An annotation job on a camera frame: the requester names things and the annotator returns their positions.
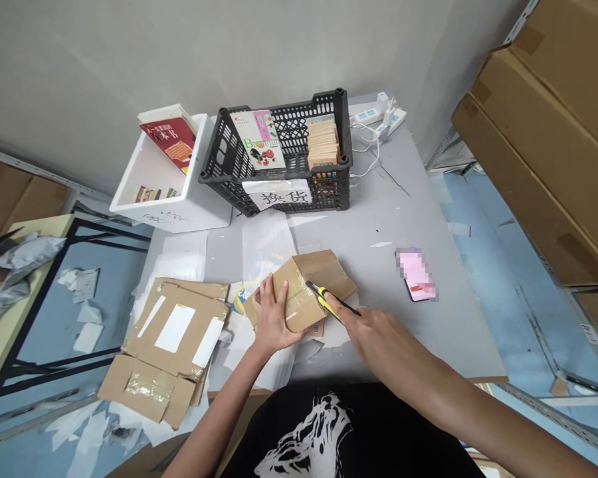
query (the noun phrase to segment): concrete wall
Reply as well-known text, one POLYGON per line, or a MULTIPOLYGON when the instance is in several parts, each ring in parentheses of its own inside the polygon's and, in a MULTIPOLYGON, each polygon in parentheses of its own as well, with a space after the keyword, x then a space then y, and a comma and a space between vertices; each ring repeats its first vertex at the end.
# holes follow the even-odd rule
POLYGON ((214 114, 342 86, 396 91, 427 151, 524 3, 1 0, 0 150, 112 194, 142 111, 214 114))

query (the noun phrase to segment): white graphic print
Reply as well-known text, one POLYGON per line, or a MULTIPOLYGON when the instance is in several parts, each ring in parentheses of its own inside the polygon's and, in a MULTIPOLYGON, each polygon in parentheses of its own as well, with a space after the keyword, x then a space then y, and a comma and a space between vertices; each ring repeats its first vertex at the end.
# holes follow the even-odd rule
POLYGON ((348 413, 334 393, 315 397, 304 421, 266 453, 254 473, 264 478, 342 478, 339 445, 351 431, 348 413))

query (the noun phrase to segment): red book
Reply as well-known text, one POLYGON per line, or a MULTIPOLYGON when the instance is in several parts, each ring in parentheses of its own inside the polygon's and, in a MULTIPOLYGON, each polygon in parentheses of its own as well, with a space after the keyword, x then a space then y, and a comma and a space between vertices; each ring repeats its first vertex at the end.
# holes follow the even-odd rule
POLYGON ((167 106, 142 113, 138 118, 142 121, 142 131, 186 174, 193 156, 196 129, 183 108, 179 104, 167 106))

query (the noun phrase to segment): blue floor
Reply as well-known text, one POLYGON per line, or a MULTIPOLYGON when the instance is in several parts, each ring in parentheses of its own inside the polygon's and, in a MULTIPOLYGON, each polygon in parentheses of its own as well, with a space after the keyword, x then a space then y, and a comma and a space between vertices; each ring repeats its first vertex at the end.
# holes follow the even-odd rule
MULTIPOLYGON (((510 382, 534 396, 549 396, 558 369, 598 382, 598 360, 575 317, 563 302, 534 249, 489 179, 477 173, 461 178, 454 173, 433 181, 448 222, 471 226, 471 237, 455 236, 472 286, 485 312, 492 335, 508 370, 510 382)), ((148 235, 143 226, 133 232, 148 235)), ((83 244, 74 246, 63 268, 101 268, 93 305, 104 312, 104 332, 96 350, 119 345, 130 311, 130 292, 139 280, 144 255, 83 244)), ((72 356, 80 325, 78 307, 63 286, 55 285, 22 350, 25 360, 58 360, 72 356)), ((0 399, 0 413, 79 386, 94 392, 105 373, 95 370, 0 399)), ((497 397, 598 464, 598 451, 547 418, 494 387, 497 397)), ((598 428, 598 407, 559 409, 598 428)), ((12 420, 0 431, 18 424, 12 420)), ((64 478, 77 441, 51 453, 51 434, 45 427, 0 443, 0 477, 64 478)), ((135 450, 146 444, 142 436, 135 450)), ((102 446, 92 478, 102 478, 124 460, 118 443, 102 446)))
MULTIPOLYGON (((510 383, 533 396, 551 396, 556 370, 598 382, 598 358, 514 215, 487 176, 471 172, 435 179, 448 222, 471 226, 454 241, 507 368, 510 383)), ((598 464, 598 451, 506 392, 499 399, 598 464)), ((598 406, 559 408, 598 428, 598 406)))

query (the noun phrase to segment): yellow box cutter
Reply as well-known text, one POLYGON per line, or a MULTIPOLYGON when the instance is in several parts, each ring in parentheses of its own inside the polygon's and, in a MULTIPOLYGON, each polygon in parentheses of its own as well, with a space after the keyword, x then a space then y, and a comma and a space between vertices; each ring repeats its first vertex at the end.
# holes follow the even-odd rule
MULTIPOLYGON (((339 318, 339 316, 334 313, 334 310, 332 310, 332 307, 330 307, 330 304, 328 303, 328 301, 326 301, 326 298, 325 298, 326 292, 330 292, 330 291, 327 290, 325 287, 319 287, 318 285, 312 283, 311 281, 306 281, 306 285, 317 294, 317 299, 318 299, 319 303, 323 307, 325 307, 332 315, 334 315, 339 322, 341 322, 341 319, 339 318)), ((346 307, 350 311, 352 311, 353 314, 358 315, 359 317, 361 317, 361 314, 359 313, 358 310, 353 309, 352 307, 350 307, 347 303, 343 302, 336 295, 334 295, 334 298, 337 299, 341 303, 341 305, 343 305, 344 307, 346 307)))

